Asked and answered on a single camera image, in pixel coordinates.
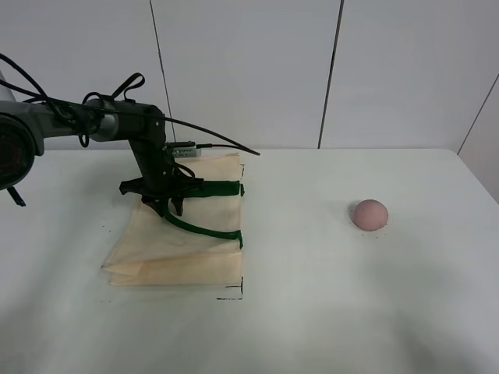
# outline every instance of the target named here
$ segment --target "folded cloth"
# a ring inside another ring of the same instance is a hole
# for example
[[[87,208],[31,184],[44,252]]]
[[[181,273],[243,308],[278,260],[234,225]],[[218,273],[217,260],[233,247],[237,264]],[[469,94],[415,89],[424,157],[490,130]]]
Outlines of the folded cloth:
[[[207,181],[240,181],[238,154],[178,159]],[[241,228],[241,195],[184,199],[179,219],[214,231]],[[138,201],[103,269],[113,285],[238,284],[239,240],[195,234],[168,223]]]

